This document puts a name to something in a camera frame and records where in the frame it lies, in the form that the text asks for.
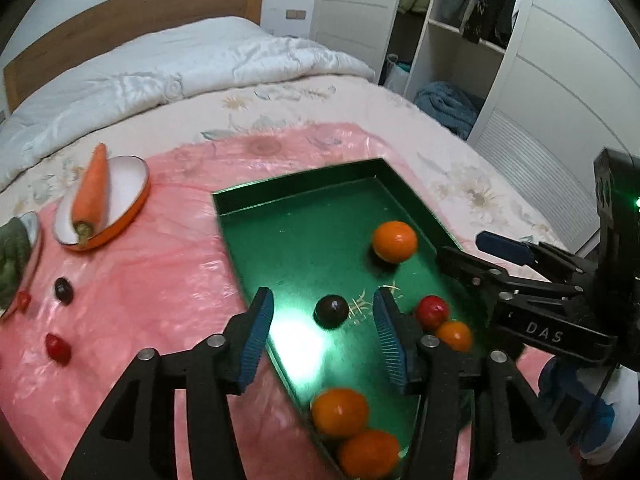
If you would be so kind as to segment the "right hand blue white glove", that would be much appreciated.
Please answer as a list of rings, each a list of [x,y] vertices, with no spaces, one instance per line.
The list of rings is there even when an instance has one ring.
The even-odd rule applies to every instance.
[[[538,388],[559,433],[593,466],[612,460],[639,417],[639,374],[628,367],[576,368],[553,358]]]

